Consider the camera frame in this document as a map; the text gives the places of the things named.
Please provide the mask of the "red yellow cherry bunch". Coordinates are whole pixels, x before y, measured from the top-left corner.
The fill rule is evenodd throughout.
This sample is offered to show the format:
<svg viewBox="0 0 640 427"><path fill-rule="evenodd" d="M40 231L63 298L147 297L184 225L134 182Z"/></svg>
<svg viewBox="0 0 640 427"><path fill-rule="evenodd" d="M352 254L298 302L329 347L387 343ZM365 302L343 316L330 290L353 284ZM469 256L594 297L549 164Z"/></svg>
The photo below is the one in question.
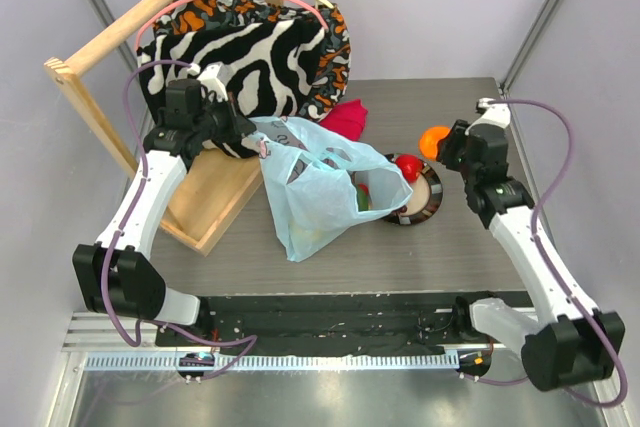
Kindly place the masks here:
<svg viewBox="0 0 640 427"><path fill-rule="evenodd" d="M354 185L356 189L356 203L358 210L371 211L373 209L373 202L371 199L370 191L367 185L358 183Z"/></svg>

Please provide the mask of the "light blue cartoon plastic bag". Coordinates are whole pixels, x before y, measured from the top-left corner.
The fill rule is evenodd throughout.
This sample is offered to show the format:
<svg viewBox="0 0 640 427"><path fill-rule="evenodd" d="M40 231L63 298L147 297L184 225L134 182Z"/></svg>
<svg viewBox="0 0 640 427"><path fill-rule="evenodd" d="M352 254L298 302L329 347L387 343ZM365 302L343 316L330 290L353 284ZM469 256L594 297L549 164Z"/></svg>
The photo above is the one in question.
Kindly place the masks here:
<svg viewBox="0 0 640 427"><path fill-rule="evenodd" d="M413 194L400 169L372 146L350 141L299 117L256 117L248 142L259 152L276 236L289 261L301 262L347 229L381 219ZM360 212L355 184L368 186L373 209ZM312 245L291 239L290 226L322 230Z"/></svg>

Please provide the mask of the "yellow pear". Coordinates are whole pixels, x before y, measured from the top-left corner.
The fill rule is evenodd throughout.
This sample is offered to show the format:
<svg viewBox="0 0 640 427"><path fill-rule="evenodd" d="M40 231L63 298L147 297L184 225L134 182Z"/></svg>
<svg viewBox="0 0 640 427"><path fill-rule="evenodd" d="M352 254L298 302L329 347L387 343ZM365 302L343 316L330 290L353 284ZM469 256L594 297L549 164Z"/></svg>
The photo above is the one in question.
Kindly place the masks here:
<svg viewBox="0 0 640 427"><path fill-rule="evenodd" d="M322 230L304 228L297 223L294 223L290 226L290 234L291 239L294 242L304 245L312 245L318 243L322 240L322 237L324 235Z"/></svg>

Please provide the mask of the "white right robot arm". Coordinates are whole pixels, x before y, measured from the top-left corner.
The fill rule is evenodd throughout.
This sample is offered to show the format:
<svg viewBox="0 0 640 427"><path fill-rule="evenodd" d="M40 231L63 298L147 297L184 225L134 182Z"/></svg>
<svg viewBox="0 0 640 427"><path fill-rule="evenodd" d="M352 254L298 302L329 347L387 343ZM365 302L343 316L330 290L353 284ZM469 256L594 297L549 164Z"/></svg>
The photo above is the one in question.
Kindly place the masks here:
<svg viewBox="0 0 640 427"><path fill-rule="evenodd" d="M469 208L500 244L533 303L529 318L497 298L456 312L451 327L465 342L487 334L518 354L540 391L605 380L616 371L625 326L580 288L534 219L527 188L508 173L504 127L458 120L434 127L421 141L423 155L461 175Z"/></svg>

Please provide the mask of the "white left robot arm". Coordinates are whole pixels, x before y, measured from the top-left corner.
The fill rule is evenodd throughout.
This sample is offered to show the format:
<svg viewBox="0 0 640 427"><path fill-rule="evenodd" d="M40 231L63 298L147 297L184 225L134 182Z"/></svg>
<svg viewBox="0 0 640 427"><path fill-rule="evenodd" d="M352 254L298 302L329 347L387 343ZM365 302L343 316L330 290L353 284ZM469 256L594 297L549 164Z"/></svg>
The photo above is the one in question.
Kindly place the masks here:
<svg viewBox="0 0 640 427"><path fill-rule="evenodd" d="M178 324L190 345L205 344L213 322L198 297L169 288L150 262L151 248L174 192L205 143L240 141L255 131L216 75L170 82L157 125L114 218L72 264L86 307L97 313Z"/></svg>

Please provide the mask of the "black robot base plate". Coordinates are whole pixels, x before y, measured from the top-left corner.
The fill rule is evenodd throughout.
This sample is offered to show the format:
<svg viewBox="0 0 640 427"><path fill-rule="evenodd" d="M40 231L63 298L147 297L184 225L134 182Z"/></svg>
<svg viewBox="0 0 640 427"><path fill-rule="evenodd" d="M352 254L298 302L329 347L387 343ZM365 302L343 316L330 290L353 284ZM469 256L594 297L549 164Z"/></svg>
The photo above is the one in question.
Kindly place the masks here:
<svg viewBox="0 0 640 427"><path fill-rule="evenodd" d="M485 344L470 304L486 292L204 297L187 332L231 342L254 335L253 356L409 356Z"/></svg>

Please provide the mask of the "orange persimmon fruit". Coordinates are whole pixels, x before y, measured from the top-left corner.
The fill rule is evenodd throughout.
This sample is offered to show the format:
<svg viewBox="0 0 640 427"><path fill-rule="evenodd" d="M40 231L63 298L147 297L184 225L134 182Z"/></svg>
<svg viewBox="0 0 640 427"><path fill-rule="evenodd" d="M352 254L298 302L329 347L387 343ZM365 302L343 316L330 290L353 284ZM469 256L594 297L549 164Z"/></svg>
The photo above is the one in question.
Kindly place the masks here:
<svg viewBox="0 0 640 427"><path fill-rule="evenodd" d="M439 143L450 133L450 128L446 126L433 126L427 129L419 141L421 154L431 161L436 161L439 153Z"/></svg>

